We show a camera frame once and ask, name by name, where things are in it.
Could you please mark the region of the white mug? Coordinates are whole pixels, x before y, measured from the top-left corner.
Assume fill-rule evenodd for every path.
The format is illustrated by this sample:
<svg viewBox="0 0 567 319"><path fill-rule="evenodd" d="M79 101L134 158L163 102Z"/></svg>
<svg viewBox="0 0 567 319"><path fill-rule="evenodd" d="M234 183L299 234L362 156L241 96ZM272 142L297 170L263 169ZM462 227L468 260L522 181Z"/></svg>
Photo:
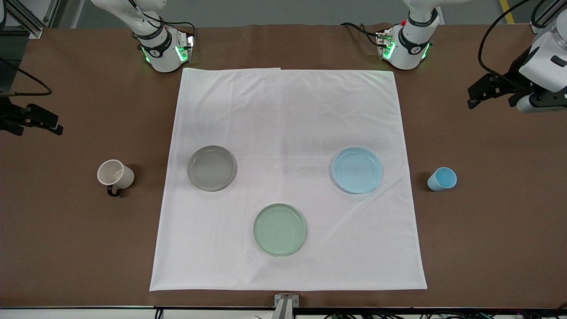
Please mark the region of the white mug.
<svg viewBox="0 0 567 319"><path fill-rule="evenodd" d="M106 186L109 196L120 197L122 191L133 184L135 175L133 170L121 161L109 159L98 167L97 179Z"/></svg>

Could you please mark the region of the blue cup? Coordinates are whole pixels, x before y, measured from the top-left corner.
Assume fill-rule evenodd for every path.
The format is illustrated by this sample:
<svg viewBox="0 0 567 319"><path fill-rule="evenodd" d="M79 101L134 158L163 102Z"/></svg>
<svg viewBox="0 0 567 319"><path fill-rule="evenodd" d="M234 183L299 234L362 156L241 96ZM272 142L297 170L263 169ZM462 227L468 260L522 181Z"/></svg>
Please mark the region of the blue cup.
<svg viewBox="0 0 567 319"><path fill-rule="evenodd" d="M454 170L448 167L440 167L427 180L427 186L431 191L445 191L456 186L458 178Z"/></svg>

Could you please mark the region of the blue plate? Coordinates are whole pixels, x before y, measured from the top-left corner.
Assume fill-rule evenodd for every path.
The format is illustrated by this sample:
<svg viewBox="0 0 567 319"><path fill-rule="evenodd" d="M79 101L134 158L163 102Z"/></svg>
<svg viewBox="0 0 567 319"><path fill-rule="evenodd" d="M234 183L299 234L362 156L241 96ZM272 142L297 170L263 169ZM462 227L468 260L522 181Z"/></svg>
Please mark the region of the blue plate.
<svg viewBox="0 0 567 319"><path fill-rule="evenodd" d="M368 194L375 190L383 177L381 160L362 147L346 148L338 153L330 166L332 180L349 194Z"/></svg>

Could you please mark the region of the gray plate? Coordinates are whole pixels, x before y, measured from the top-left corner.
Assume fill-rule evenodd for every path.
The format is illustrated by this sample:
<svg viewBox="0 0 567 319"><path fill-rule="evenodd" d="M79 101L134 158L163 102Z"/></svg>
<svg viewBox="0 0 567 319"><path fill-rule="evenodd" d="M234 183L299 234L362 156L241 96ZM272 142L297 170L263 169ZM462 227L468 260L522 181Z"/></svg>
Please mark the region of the gray plate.
<svg viewBox="0 0 567 319"><path fill-rule="evenodd" d="M190 183L202 191L216 192L228 187L237 175L237 160L226 148L209 145L190 157L186 174Z"/></svg>

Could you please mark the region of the green plate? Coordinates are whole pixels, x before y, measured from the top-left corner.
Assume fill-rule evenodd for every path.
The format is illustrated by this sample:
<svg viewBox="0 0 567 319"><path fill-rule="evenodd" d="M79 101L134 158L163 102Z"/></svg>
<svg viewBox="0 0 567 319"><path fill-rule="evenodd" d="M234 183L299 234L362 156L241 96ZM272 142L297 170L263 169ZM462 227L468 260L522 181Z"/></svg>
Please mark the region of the green plate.
<svg viewBox="0 0 567 319"><path fill-rule="evenodd" d="M307 223L295 207L281 202L263 208L255 217L252 236L268 256L287 257L298 252L307 238Z"/></svg>

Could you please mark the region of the white cloth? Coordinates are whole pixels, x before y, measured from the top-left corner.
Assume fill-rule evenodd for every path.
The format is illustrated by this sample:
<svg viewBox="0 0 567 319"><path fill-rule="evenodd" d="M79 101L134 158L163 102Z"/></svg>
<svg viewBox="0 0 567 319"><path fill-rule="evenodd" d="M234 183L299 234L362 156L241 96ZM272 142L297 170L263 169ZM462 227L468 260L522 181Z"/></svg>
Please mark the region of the white cloth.
<svg viewBox="0 0 567 319"><path fill-rule="evenodd" d="M193 186L192 154L218 145L237 160L221 191ZM383 166L379 186L349 194L330 166L362 147ZM260 251L257 214L284 203L307 223L287 257ZM426 289L394 75L370 70L184 69L150 291Z"/></svg>

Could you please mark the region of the aluminium frame profile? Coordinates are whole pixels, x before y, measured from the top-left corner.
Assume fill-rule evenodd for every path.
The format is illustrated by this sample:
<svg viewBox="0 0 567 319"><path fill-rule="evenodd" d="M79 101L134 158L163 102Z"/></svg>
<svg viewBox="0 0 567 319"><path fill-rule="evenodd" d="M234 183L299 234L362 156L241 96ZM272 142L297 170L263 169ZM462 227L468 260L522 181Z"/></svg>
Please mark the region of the aluminium frame profile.
<svg viewBox="0 0 567 319"><path fill-rule="evenodd" d="M0 0L0 35L39 39L52 27L62 0Z"/></svg>
<svg viewBox="0 0 567 319"><path fill-rule="evenodd" d="M539 34L565 9L567 9L567 0L536 0L535 7L530 15L530 26L533 34Z"/></svg>

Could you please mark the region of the metal table edge bracket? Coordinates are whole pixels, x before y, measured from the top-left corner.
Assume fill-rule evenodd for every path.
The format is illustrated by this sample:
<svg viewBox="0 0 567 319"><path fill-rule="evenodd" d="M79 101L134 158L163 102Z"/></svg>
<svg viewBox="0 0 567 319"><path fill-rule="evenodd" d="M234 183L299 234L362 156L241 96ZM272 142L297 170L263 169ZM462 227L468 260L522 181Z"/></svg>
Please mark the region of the metal table edge bracket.
<svg viewBox="0 0 567 319"><path fill-rule="evenodd" d="M294 319L294 309L299 307L299 295L279 293L275 297L275 311L271 319Z"/></svg>

